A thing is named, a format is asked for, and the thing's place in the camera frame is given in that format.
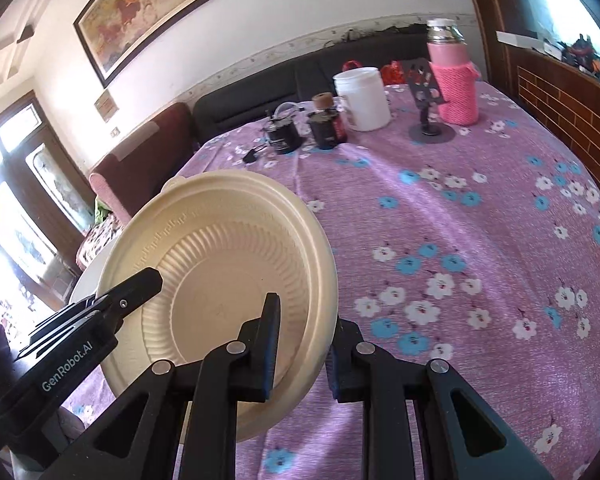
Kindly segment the white bowl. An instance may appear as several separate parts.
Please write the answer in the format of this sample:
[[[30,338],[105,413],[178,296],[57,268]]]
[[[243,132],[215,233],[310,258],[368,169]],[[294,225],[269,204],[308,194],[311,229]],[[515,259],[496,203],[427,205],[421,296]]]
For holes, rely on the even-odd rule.
[[[100,253],[94,258],[94,260],[86,267],[82,275],[76,282],[76,286],[70,295],[69,302],[73,304],[78,302],[85,297],[91,296],[96,292],[100,276],[102,275],[102,269],[105,266],[107,258],[114,248],[114,242],[109,243],[107,246],[102,248]]]

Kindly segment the beige paper plate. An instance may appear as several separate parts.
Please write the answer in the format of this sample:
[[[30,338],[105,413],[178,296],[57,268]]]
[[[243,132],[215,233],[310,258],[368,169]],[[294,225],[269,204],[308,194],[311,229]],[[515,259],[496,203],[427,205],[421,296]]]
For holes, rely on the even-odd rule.
[[[114,393],[152,363],[198,361],[234,340],[274,292],[274,387],[263,404],[239,404],[238,439],[268,431],[306,396],[335,333],[338,278],[320,222],[286,186],[246,170],[172,179],[123,229],[98,290],[145,268],[160,273],[162,287],[126,316],[102,364]]]

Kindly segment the patterned cushion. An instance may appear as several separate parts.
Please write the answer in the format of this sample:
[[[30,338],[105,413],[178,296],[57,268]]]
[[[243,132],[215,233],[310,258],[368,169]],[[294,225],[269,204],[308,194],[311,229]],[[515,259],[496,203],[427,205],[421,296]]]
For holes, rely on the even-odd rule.
[[[76,252],[76,264],[84,271],[99,253],[121,234],[122,224],[117,216],[110,212],[106,218],[90,229]]]

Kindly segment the small black charger plug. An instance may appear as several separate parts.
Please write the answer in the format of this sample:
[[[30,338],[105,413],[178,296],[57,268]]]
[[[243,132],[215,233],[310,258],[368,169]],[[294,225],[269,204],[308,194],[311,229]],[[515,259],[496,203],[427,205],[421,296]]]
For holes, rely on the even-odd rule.
[[[244,155],[242,162],[245,165],[253,164],[258,160],[259,155],[267,149],[268,147],[265,144],[255,146]]]

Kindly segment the black sofa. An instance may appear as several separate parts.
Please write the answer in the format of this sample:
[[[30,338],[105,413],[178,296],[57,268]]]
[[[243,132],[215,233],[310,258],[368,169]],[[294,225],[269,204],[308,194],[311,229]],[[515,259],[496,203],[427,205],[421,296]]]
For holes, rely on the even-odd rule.
[[[193,106],[193,134],[204,143],[263,118],[283,102],[309,101],[316,94],[332,93],[332,77],[342,72],[347,62],[381,68],[427,55],[424,24],[390,27],[364,38],[342,40],[206,94]]]

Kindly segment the black phone stand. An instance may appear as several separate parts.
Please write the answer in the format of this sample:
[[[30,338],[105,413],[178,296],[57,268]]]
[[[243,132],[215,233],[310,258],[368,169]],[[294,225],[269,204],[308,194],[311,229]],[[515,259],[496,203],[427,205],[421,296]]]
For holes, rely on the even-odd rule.
[[[436,122],[429,118],[433,105],[446,103],[430,63],[426,58],[415,58],[401,61],[400,65],[419,112],[419,123],[408,130],[410,138],[421,144],[451,142],[455,136],[454,129],[444,122]]]

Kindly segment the red plastic bag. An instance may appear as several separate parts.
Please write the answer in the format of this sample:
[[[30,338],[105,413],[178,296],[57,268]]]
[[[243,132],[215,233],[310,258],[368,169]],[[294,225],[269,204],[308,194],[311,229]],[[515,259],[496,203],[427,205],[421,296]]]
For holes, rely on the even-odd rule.
[[[342,71],[347,72],[348,70],[356,70],[357,68],[362,68],[363,64],[350,60],[343,64]],[[392,86],[393,84],[406,84],[406,78],[404,75],[404,71],[402,70],[402,66],[399,62],[392,61],[388,65],[384,65],[379,70],[382,82],[385,86]]]

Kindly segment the pink knitted sleeve flask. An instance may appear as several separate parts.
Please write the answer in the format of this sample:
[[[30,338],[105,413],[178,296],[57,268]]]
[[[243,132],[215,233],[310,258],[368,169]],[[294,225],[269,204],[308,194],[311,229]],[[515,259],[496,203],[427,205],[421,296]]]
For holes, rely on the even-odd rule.
[[[479,76],[472,64],[464,36],[456,21],[433,18],[427,22],[430,66],[444,102],[438,106],[444,122],[471,126],[478,122],[476,82]]]

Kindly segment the framed painting on wall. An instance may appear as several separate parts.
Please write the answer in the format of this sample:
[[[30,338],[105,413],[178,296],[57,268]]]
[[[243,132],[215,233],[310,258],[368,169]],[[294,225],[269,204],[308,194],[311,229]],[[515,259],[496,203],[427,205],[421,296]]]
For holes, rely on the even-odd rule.
[[[167,28],[208,0],[88,0],[73,23],[103,87]]]

